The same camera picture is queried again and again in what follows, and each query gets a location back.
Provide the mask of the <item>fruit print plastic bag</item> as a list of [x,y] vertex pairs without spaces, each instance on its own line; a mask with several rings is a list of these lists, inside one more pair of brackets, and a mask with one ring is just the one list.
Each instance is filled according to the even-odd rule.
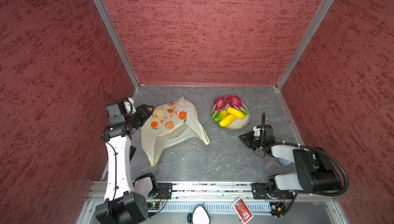
[[156,107],[141,128],[141,146],[152,167],[157,165],[164,149],[190,138],[210,144],[196,107],[184,97]]

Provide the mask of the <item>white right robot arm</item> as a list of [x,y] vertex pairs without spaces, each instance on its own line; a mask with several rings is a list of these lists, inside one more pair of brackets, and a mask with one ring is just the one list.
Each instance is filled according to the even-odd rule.
[[277,174],[263,184],[263,192],[276,198],[286,192],[340,196],[349,187],[346,171],[332,156],[321,148],[289,142],[276,142],[273,128],[262,124],[251,132],[239,136],[241,142],[254,152],[260,149],[282,165],[295,166],[294,173]]

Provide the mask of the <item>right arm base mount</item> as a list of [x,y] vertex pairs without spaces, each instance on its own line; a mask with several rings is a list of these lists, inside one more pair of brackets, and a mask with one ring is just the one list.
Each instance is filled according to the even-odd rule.
[[278,190],[267,183],[252,183],[251,191],[255,200],[281,200],[283,197],[285,200],[292,200],[294,198],[291,191]]

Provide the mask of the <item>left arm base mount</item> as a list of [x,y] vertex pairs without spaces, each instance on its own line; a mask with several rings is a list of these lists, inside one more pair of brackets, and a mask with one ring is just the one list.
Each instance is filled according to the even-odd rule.
[[148,199],[171,199],[173,183],[157,183],[148,194]]

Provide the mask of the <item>pink dragon fruit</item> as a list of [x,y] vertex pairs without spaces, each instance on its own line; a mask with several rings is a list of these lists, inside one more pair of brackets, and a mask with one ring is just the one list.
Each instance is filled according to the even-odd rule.
[[247,110],[244,107],[243,102],[241,101],[241,98],[236,96],[236,95],[229,95],[227,98],[227,103],[235,109],[238,109],[241,113],[243,113],[245,116],[249,115]]
[[226,105],[227,105],[227,99],[223,96],[219,96],[214,101],[214,109],[213,109],[212,119],[214,119],[222,110],[224,110]]

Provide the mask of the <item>green mango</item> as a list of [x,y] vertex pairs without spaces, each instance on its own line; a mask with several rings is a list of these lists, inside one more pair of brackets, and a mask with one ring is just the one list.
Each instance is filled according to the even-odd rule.
[[226,110],[220,111],[214,118],[214,122],[220,122],[222,119],[224,119],[228,115],[228,112]]

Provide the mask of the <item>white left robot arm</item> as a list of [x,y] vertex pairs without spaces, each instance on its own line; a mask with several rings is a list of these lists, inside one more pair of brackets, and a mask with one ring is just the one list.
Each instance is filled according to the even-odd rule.
[[104,202],[95,209],[101,224],[139,224],[148,218],[147,198],[158,190],[153,174],[131,179],[131,160],[135,147],[131,136],[153,114],[153,106],[134,106],[132,98],[106,106],[109,125],[101,139],[108,153],[108,181]]

